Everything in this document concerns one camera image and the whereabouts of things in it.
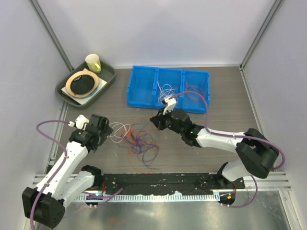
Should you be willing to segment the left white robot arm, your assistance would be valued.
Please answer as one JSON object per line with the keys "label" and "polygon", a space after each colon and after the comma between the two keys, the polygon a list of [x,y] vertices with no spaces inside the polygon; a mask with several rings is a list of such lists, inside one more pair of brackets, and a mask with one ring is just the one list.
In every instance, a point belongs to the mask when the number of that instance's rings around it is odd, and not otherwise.
{"label": "left white robot arm", "polygon": [[108,118],[79,115],[67,124],[75,130],[66,146],[56,142],[63,150],[62,155],[34,188],[27,187],[22,193],[24,215],[29,219],[31,229],[35,229],[37,223],[51,229],[56,227],[78,195],[88,188],[91,191],[101,188],[102,171],[94,166],[84,166],[71,181],[69,177],[82,159],[95,152],[112,133]]}

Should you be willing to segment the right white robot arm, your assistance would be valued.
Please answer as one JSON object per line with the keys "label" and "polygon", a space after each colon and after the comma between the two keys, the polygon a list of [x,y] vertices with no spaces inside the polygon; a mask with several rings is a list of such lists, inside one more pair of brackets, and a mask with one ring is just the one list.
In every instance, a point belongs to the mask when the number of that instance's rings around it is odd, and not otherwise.
{"label": "right white robot arm", "polygon": [[171,112],[160,109],[150,121],[158,130],[168,128],[179,134],[189,146],[236,153],[239,159],[224,163],[216,174],[215,182],[222,189],[228,189],[234,181],[244,176],[267,178],[279,156],[277,148],[253,128],[238,133],[208,129],[193,123],[182,109]]}

